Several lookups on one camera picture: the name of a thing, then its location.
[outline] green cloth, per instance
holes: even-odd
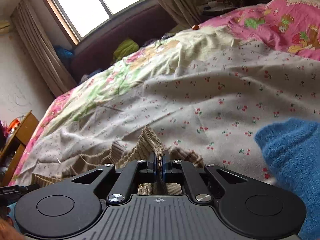
[[[121,44],[113,53],[112,64],[116,63],[117,61],[121,60],[123,57],[128,56],[138,50],[139,50],[139,45],[131,39],[127,39],[121,42]]]

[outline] pink floral blanket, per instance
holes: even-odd
[[[272,0],[202,24],[208,25],[228,25],[237,38],[254,38],[272,49],[320,60],[320,0]]]

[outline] blue towel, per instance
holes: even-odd
[[[306,205],[300,238],[320,239],[320,124],[291,118],[262,128],[254,139],[279,186]]]

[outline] window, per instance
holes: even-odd
[[[141,1],[144,0],[44,0],[73,45]]]

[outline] grooved surface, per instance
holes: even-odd
[[[70,240],[111,239],[248,240],[249,238],[234,233],[222,224],[211,207],[195,205],[187,196],[134,195],[127,204],[108,207],[103,217],[92,228],[70,238]]]

